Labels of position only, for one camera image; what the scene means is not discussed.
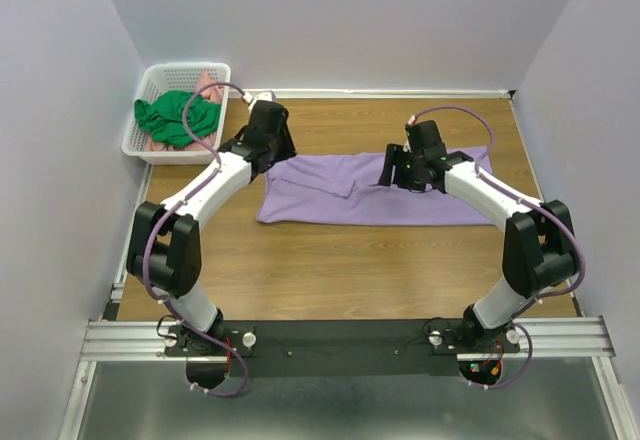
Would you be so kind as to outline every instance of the white plastic basket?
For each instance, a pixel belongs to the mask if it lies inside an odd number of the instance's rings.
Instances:
[[[203,71],[207,71],[211,80],[228,82],[231,80],[231,69],[224,63],[211,62],[186,62],[163,63],[147,68],[136,92],[136,100],[155,102],[157,98],[169,90],[184,90],[193,92],[198,78]],[[220,108],[220,121],[218,123],[218,135],[215,148],[220,146],[222,140],[222,128],[227,111],[229,88],[224,89]],[[206,164],[211,162],[211,154],[208,152],[145,152],[149,133],[140,130],[133,110],[127,124],[127,129],[122,139],[122,151],[132,157],[140,157],[152,165],[162,164]]]

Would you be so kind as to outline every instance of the green cloth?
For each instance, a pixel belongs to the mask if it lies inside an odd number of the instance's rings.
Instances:
[[[133,110],[138,125],[145,132],[151,133],[154,142],[178,148],[186,147],[193,139],[182,125],[182,111],[192,95],[192,92],[171,90],[160,95],[152,104],[136,100]],[[198,138],[206,137],[218,129],[220,105],[198,97],[191,104],[187,118],[193,133]]]

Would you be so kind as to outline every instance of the purple cloth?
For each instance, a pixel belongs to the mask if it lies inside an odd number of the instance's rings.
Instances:
[[[485,147],[462,150],[479,156]],[[257,220],[334,225],[487,225],[489,220],[463,201],[438,191],[412,193],[381,187],[383,153],[298,155],[267,173]],[[491,172],[489,159],[481,162]]]

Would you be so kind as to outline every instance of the gray wall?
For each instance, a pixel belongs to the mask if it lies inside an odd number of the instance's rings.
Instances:
[[[604,314],[640,420],[640,0],[571,0],[515,97],[546,198],[572,210],[588,274],[579,300]]]
[[[143,66],[109,0],[0,4],[0,438],[52,439],[141,178],[119,143]]]
[[[247,87],[516,88],[567,0],[113,0],[146,64]]]

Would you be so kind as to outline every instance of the wooden table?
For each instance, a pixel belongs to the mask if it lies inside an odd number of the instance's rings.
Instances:
[[[403,124],[443,99],[295,99],[289,128],[300,154],[382,152],[404,143]],[[495,174],[536,195],[509,102],[464,99],[456,104],[483,115],[496,132]],[[224,137],[247,121],[229,103]],[[455,111],[430,118],[448,147],[485,145],[487,133]],[[147,198],[160,202],[203,167],[154,167]],[[225,318],[235,320],[459,317],[500,276],[502,234],[490,226],[355,227],[255,221],[264,195],[259,177],[230,199],[202,232],[200,279]],[[156,320],[165,313],[133,277],[127,279],[119,320]],[[568,297],[552,298],[530,316],[574,316]]]

